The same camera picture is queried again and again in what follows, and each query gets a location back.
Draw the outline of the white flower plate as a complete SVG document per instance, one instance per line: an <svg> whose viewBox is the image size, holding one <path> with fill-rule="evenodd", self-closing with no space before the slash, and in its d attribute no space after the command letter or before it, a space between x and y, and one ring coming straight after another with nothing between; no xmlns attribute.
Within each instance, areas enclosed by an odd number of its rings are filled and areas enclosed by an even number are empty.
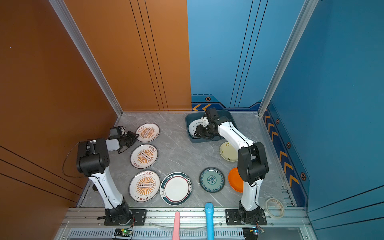
<svg viewBox="0 0 384 240"><path fill-rule="evenodd" d="M189 131L189 134L191 135L192 138L196 139L194 132L195 132L197 126L200 126L200 125L202 125L201 119L194 120L189 124L188 131Z"/></svg>

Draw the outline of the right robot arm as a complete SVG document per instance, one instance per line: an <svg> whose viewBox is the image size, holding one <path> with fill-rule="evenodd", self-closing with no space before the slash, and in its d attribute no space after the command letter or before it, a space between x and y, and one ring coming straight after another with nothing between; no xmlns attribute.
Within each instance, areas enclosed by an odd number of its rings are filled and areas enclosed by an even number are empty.
<svg viewBox="0 0 384 240"><path fill-rule="evenodd" d="M239 203L240 221L246 225L256 224L265 216L260 206L261 185L269 172L265 146L242 134L225 116L215 108L205 111L202 124L197 126L194 136L213 140L216 136L226 139L237 151L238 173L243 180L243 194Z"/></svg>

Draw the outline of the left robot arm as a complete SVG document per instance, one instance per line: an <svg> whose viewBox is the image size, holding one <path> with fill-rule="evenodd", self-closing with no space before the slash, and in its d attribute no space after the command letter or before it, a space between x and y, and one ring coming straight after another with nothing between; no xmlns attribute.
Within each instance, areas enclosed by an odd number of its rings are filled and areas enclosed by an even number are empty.
<svg viewBox="0 0 384 240"><path fill-rule="evenodd" d="M93 182L102 197L105 205L105 225L124 226L133 223L134 215L111 176L109 152L122 153L122 148L130 148L138 137L139 134L118 126L110 129L107 139L99 138L78 143L76 167L79 173Z"/></svg>

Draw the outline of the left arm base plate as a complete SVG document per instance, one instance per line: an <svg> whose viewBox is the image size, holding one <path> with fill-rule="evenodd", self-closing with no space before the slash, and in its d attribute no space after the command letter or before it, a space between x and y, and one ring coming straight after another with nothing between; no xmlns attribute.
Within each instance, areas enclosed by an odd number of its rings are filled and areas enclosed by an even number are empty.
<svg viewBox="0 0 384 240"><path fill-rule="evenodd" d="M146 221L146 209L133 209L131 210L130 218L124 216L106 217L104 221L105 226L143 226Z"/></svg>

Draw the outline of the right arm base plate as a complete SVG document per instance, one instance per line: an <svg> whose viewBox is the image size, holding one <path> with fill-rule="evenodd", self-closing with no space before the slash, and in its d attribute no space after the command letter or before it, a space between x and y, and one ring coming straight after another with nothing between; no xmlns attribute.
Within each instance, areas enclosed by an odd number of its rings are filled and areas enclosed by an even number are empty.
<svg viewBox="0 0 384 240"><path fill-rule="evenodd" d="M228 226L235 226L235 225L266 226L268 224L267 217L263 211L261 211L261 213L258 214L251 223L245 223L244 221L242 221L238 209L226 209L225 215L226 215L226 224Z"/></svg>

